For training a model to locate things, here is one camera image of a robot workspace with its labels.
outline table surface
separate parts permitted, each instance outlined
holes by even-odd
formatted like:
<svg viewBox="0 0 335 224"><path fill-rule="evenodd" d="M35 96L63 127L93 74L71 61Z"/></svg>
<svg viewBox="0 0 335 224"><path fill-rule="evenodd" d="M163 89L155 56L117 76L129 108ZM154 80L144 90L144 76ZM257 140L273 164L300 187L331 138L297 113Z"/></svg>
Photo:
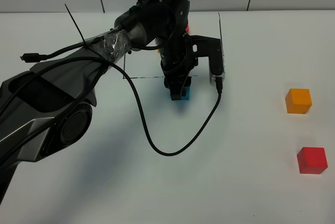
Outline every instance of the table surface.
<svg viewBox="0 0 335 224"><path fill-rule="evenodd" d="M85 37L119 14L74 14ZM126 80L109 70L85 136L37 163L21 163L0 206L1 223L334 223L335 12L190 13L191 35L220 37L222 101L196 142L164 157L149 146ZM0 78L27 70L19 56L49 53L80 37L67 14L1 14ZM154 143L184 146L217 93L208 62L192 71L189 101L171 101L157 52L118 63L134 77ZM285 95L308 88L306 115L289 115ZM322 175L299 174L296 154L324 147Z"/></svg>

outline orange cube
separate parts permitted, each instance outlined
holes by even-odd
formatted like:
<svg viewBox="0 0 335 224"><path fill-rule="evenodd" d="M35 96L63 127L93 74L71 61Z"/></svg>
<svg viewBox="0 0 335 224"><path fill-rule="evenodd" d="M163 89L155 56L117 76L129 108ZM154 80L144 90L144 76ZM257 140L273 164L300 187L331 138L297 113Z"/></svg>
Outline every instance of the orange cube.
<svg viewBox="0 0 335 224"><path fill-rule="evenodd" d="M285 102L287 113L306 114L312 106L309 89L289 89Z"/></svg>

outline toy block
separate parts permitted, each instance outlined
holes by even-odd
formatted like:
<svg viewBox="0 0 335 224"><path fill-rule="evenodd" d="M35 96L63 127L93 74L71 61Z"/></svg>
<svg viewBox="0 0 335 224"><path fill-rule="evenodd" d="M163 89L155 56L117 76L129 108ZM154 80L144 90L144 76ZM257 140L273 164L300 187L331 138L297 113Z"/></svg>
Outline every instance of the toy block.
<svg viewBox="0 0 335 224"><path fill-rule="evenodd" d="M325 150L321 147L303 147L297 158L300 173L320 174L328 167Z"/></svg>
<svg viewBox="0 0 335 224"><path fill-rule="evenodd" d="M309 89L289 89L285 102L287 113L306 114L312 106Z"/></svg>

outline cable connector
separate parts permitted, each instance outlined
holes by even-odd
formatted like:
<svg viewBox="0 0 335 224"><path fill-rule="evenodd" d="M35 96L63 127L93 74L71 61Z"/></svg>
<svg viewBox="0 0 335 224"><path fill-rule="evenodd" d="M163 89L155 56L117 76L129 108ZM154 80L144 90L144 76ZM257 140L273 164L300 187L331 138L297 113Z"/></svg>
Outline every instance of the cable connector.
<svg viewBox="0 0 335 224"><path fill-rule="evenodd" d="M20 58L26 63L39 63L40 61L47 60L48 56L40 55L39 53L25 53Z"/></svg>
<svg viewBox="0 0 335 224"><path fill-rule="evenodd" d="M223 89L223 79L221 76L217 76L215 77L215 83L216 83L216 90L218 91L218 94L222 93L222 89Z"/></svg>

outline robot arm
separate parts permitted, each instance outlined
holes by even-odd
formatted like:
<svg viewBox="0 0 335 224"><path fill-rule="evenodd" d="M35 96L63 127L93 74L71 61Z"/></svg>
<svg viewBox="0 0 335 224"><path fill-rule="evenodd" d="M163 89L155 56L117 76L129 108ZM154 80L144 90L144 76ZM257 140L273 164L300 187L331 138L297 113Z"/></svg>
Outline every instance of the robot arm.
<svg viewBox="0 0 335 224"><path fill-rule="evenodd" d="M37 63L30 71L2 83L0 203L19 162L37 162L72 145L85 134L92 118L91 106L97 105L93 87L107 71L106 65L92 61L94 58L102 56L116 63L130 50L159 49L164 85L170 89L172 100L181 100L186 95L191 85L188 74L198 65L199 57L209 57L211 83L215 83L216 77L224 79L220 39L189 36L185 32L188 11L188 0L138 0L136 6L116 19L117 31L90 40L89 44L64 59ZM157 46L147 47L154 39ZM192 50L194 44L197 45L196 52ZM71 62L78 57L88 60ZM48 58L25 54L22 59L39 62ZM57 63L59 67L48 70ZM23 85L44 70L48 71ZM2 110L15 92L13 101ZM82 100L78 101L78 96L83 96ZM10 152L36 129L55 119L50 127Z"/></svg>

